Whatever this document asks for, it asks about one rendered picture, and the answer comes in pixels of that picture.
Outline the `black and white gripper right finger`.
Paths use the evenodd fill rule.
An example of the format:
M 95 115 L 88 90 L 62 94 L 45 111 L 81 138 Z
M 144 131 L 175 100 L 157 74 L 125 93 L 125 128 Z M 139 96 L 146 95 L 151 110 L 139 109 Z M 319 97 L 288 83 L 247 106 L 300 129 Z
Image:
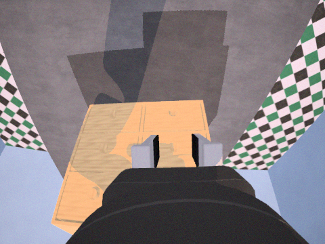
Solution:
M 223 144 L 211 142 L 201 134 L 192 134 L 192 158 L 197 167 L 220 166 L 223 161 Z

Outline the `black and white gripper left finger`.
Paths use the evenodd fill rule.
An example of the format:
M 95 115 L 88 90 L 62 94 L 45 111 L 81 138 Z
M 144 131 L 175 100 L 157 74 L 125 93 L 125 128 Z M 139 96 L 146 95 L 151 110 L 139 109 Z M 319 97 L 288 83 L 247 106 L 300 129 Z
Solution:
M 159 135 L 150 135 L 142 144 L 131 147 L 132 168 L 156 168 L 159 158 Z

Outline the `light wooden chest of drawers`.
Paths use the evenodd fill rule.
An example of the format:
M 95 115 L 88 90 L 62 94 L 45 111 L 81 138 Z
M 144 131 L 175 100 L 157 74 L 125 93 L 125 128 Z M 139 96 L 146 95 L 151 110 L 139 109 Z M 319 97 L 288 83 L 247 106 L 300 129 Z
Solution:
M 203 131 L 162 131 L 162 132 L 144 132 L 144 123 L 145 123 L 145 116 L 146 116 L 146 104 L 153 104 L 153 103 L 172 103 L 172 102 L 200 102 L 200 107 L 201 107 L 201 112 L 202 112 L 202 119 L 204 123 L 204 130 Z M 122 104 L 142 104 L 143 109 L 142 109 L 142 120 L 141 120 L 141 127 L 140 127 L 140 132 L 137 133 L 109 133 L 109 134 L 84 134 L 83 130 L 85 128 L 86 122 L 88 120 L 89 114 L 91 112 L 92 106 L 108 106 L 108 105 L 122 105 Z M 72 222 L 63 222 L 59 220 L 57 217 L 58 210 L 60 207 L 60 203 L 62 200 L 62 195 L 64 193 L 65 185 L 68 179 L 69 174 L 74 174 L 74 175 L 95 175 L 95 176 L 117 176 L 120 173 L 87 173 L 87 172 L 72 172 L 71 167 L 72 163 L 74 161 L 74 157 L 77 152 L 77 148 L 79 146 L 79 142 L 81 140 L 81 136 L 112 136 L 112 135 L 138 135 L 139 136 L 139 144 L 143 143 L 143 136 L 144 134 L 185 134 L 185 133 L 204 133 L 206 139 L 210 140 L 210 135 L 209 135 L 209 129 L 208 129 L 208 124 L 207 124 L 207 118 L 204 110 L 204 104 L 203 100 L 184 100 L 184 101 L 165 101 L 165 102 L 132 102 L 132 103 L 118 103 L 118 104 L 92 104 L 89 106 L 89 109 L 87 111 L 87 114 L 85 116 L 85 120 L 83 121 L 83 125 L 81 127 L 79 136 L 77 138 L 77 142 L 74 146 L 74 150 L 72 152 L 72 156 L 70 158 L 70 162 L 68 164 L 68 168 L 66 170 L 66 174 L 64 176 L 64 181 L 62 183 L 62 187 L 59 193 L 59 197 L 56 203 L 56 208 L 53 213 L 53 218 L 51 221 L 51 224 L 57 226 L 58 228 L 61 228 L 62 230 L 65 230 L 66 232 L 70 234 L 74 234 L 76 230 L 79 228 L 81 224 L 79 223 L 72 223 Z

